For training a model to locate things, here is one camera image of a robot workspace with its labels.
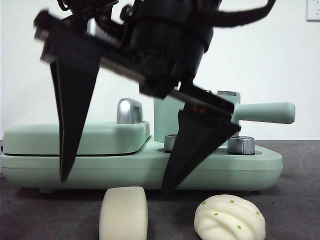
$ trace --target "wall outlet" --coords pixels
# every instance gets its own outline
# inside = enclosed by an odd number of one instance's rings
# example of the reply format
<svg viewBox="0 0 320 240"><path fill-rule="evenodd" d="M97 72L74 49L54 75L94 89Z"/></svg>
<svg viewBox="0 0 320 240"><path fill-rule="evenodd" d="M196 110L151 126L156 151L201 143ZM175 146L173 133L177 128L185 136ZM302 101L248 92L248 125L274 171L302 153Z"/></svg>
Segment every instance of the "wall outlet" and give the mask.
<svg viewBox="0 0 320 240"><path fill-rule="evenodd" d="M320 0L306 0L307 22L320 22Z"/></svg>

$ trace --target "metal cylinder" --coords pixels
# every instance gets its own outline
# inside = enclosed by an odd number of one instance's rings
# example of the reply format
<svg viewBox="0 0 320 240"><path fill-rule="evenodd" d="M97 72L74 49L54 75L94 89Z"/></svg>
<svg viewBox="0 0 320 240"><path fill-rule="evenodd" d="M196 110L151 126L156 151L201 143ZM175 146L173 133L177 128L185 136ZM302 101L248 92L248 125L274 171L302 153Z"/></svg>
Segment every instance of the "metal cylinder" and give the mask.
<svg viewBox="0 0 320 240"><path fill-rule="evenodd" d="M177 134L169 134L164 137L164 150L166 152L171 152L175 145Z"/></svg>
<svg viewBox="0 0 320 240"><path fill-rule="evenodd" d="M228 152L248 155L255 153L255 139L251 136L233 136L228 140Z"/></svg>

